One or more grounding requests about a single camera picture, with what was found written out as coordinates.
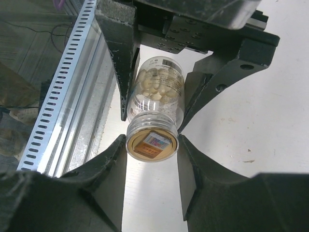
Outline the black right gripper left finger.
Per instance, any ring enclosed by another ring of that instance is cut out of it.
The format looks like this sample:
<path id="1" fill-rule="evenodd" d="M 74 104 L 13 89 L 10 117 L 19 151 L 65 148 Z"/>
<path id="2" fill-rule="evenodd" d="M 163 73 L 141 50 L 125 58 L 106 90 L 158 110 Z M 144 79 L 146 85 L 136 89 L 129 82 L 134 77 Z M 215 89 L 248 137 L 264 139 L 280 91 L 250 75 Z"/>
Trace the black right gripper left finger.
<path id="1" fill-rule="evenodd" d="M 35 171 L 0 174 L 3 232 L 119 232 L 126 181 L 126 137 L 59 178 Z"/>

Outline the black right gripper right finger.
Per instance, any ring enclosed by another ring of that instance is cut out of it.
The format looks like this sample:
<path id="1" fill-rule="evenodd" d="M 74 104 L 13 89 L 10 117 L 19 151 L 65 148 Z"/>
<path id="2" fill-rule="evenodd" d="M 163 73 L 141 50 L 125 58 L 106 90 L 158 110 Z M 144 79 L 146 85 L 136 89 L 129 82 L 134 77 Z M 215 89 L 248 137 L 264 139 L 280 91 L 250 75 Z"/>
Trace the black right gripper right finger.
<path id="1" fill-rule="evenodd" d="M 184 135 L 177 155 L 183 219 L 190 232 L 306 232 L 309 176 L 237 174 Z"/>

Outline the clear glass pill vial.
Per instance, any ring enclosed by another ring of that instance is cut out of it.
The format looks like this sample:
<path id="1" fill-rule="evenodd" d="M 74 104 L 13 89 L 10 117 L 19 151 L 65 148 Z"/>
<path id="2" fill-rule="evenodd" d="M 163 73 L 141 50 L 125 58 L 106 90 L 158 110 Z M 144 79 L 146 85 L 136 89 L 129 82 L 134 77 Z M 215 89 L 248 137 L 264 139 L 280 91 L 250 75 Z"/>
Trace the clear glass pill vial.
<path id="1" fill-rule="evenodd" d="M 179 129 L 184 118 L 184 77 L 173 59 L 157 56 L 139 68 L 127 106 L 127 118 L 156 112 L 166 115 Z"/>

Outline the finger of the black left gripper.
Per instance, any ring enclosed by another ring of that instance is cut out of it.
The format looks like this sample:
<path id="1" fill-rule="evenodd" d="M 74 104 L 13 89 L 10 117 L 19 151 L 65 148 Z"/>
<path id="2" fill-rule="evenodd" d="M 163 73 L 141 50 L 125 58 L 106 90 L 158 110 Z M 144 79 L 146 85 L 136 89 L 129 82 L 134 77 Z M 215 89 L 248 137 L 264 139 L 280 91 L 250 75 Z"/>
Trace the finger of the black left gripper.
<path id="1" fill-rule="evenodd" d="M 120 91 L 121 120 L 127 118 L 129 91 L 139 54 L 137 9 L 131 0 L 98 0 L 95 19 L 103 33 Z"/>

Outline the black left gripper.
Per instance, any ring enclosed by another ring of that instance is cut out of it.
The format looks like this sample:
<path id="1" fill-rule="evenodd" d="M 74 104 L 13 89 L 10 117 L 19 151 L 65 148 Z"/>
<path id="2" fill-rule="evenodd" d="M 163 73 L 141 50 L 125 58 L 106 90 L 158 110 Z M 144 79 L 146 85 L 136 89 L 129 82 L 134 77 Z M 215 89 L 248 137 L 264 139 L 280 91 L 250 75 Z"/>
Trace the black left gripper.
<path id="1" fill-rule="evenodd" d="M 243 28 L 264 31 L 268 16 L 258 0 L 135 0 L 140 41 L 178 54 L 207 53 L 241 39 Z M 277 45 L 245 38 L 197 61 L 184 85 L 182 132 L 193 117 L 236 82 L 267 69 Z"/>

